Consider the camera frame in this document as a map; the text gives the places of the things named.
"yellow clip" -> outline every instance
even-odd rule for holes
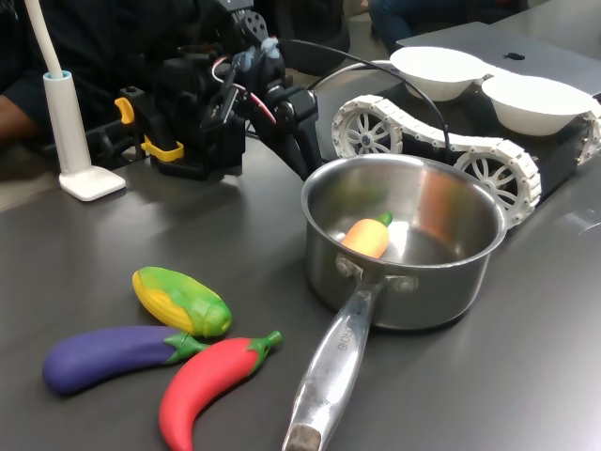
[[[179,141],[176,141],[176,143],[177,148],[174,148],[173,150],[162,150],[152,144],[147,136],[144,136],[144,143],[142,143],[141,147],[144,152],[157,157],[162,162],[170,163],[184,156],[184,145]]]
[[[130,101],[124,97],[120,97],[115,101],[115,105],[121,112],[121,123],[124,125],[131,124],[133,122],[134,114]]]

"toy eggplant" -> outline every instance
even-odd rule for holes
[[[189,334],[165,326],[100,329],[55,345],[42,377],[52,391],[69,395],[122,373],[173,364],[206,348]]]
[[[185,274],[146,267],[133,274],[132,282],[142,305],[167,326],[210,337],[223,334],[232,323],[222,299]]]
[[[251,376],[280,342],[279,332],[265,338],[231,338],[190,359],[167,387],[159,407],[159,427],[169,447],[193,451],[196,415],[219,394]]]

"white lamp stand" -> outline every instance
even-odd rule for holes
[[[25,0],[25,4],[49,69],[44,75],[44,88],[60,162],[60,186],[83,201],[98,199],[125,188],[123,178],[92,165],[73,77],[69,72],[61,70],[39,0]]]

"red pepper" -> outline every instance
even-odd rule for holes
[[[190,359],[173,378],[159,408],[159,427],[174,451],[193,451],[194,418],[209,402],[252,375],[271,346],[282,341],[279,332],[265,338],[231,338]]]

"gray table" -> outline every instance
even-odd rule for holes
[[[131,288],[146,265],[219,292],[234,315],[230,336],[282,332],[280,350],[194,429],[198,450],[280,449],[332,312],[303,278],[301,182],[268,150],[249,147],[236,179],[203,184],[139,163],[119,171],[126,194],[82,204],[55,191],[0,214],[0,449],[165,449],[157,408],[176,367],[70,399],[40,379],[57,340],[155,323]],[[601,447],[601,164],[593,164],[493,256],[478,302],[455,327],[372,332],[330,451]]]
[[[601,59],[601,2],[548,0],[495,26]]]

